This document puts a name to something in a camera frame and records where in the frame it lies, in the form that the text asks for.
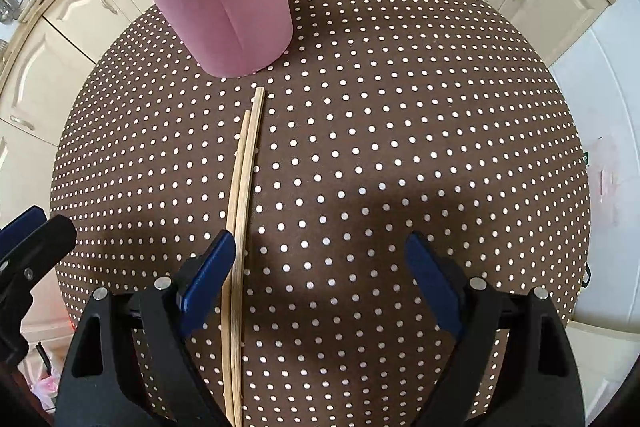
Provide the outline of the brown polka dot tablecloth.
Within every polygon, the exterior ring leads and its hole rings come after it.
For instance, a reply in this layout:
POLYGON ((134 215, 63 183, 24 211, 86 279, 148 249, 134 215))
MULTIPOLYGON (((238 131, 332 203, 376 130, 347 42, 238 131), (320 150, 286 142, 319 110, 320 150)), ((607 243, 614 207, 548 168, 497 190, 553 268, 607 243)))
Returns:
POLYGON ((482 0, 288 0, 294 35, 244 78, 207 75, 157 8, 102 55, 68 117, 51 209, 78 321, 226 224, 241 120, 266 99, 244 263, 247 426, 407 426, 452 338, 404 243, 573 313, 589 239, 584 153, 525 38, 482 0))

